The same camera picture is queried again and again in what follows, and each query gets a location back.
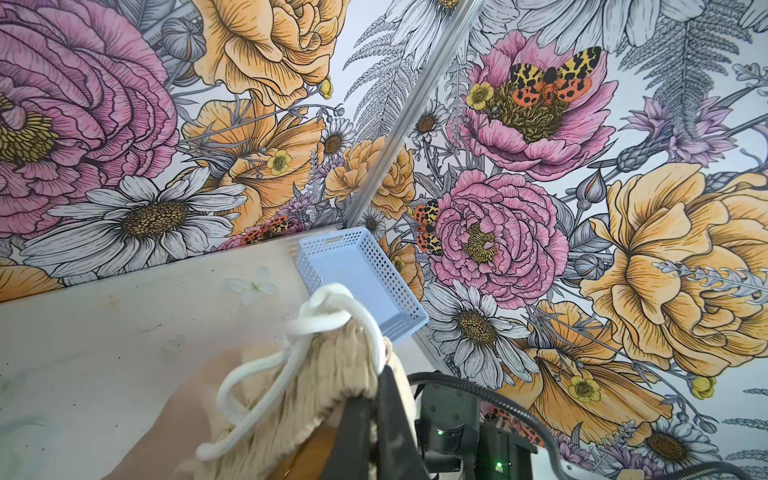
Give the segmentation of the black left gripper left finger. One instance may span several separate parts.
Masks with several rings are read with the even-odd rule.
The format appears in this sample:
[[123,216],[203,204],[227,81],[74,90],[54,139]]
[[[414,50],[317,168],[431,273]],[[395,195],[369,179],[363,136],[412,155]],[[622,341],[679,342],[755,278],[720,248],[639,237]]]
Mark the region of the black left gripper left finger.
[[369,477],[372,413],[373,403],[365,397],[346,401],[320,480],[366,480]]

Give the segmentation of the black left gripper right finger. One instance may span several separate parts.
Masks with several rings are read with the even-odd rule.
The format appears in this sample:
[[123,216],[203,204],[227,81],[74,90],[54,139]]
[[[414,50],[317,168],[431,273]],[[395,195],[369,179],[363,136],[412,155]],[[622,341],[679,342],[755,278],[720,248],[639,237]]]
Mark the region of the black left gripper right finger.
[[377,479],[429,479],[415,430],[416,407],[408,380],[386,365],[375,401]]

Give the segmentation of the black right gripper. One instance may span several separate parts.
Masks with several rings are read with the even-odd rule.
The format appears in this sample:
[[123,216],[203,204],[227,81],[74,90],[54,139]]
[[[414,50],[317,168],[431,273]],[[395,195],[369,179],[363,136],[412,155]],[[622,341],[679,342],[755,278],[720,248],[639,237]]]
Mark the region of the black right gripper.
[[521,436],[481,419],[480,400],[450,386],[417,387],[418,446],[427,471],[463,479],[531,479],[537,448]]

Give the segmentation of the beige drawstring garment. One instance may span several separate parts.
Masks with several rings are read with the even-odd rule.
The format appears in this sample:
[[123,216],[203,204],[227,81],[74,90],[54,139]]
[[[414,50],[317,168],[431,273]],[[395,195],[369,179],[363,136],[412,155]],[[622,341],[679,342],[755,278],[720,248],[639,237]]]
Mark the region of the beige drawstring garment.
[[412,424],[416,405],[391,342],[343,285],[319,288],[287,325],[292,345],[228,350],[187,379],[111,479],[266,479],[290,460],[314,479],[345,403],[382,387]]

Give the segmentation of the light blue plastic basket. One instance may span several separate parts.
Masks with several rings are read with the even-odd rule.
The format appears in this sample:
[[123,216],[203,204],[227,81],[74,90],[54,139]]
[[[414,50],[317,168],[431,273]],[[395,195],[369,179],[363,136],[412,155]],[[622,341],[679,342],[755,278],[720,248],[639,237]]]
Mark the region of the light blue plastic basket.
[[299,241],[296,268],[309,293],[340,283],[396,343],[428,322],[428,315],[372,234],[364,227]]

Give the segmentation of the right aluminium corner post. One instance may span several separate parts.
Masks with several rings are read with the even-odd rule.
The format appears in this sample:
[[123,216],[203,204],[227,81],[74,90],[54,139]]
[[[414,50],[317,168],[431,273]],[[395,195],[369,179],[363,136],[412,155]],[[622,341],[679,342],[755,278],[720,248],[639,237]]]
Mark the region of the right aluminium corner post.
[[433,54],[429,57],[422,75],[411,90],[401,109],[392,130],[377,155],[374,165],[368,171],[365,180],[346,210],[339,229],[353,228],[370,205],[385,175],[397,158],[404,143],[404,138],[411,125],[416,121],[424,105],[428,102],[431,88],[438,82],[442,71],[450,63],[458,50],[458,45],[465,33],[469,33],[474,22],[485,5],[483,0],[462,1],[450,19],[447,28],[437,42]]

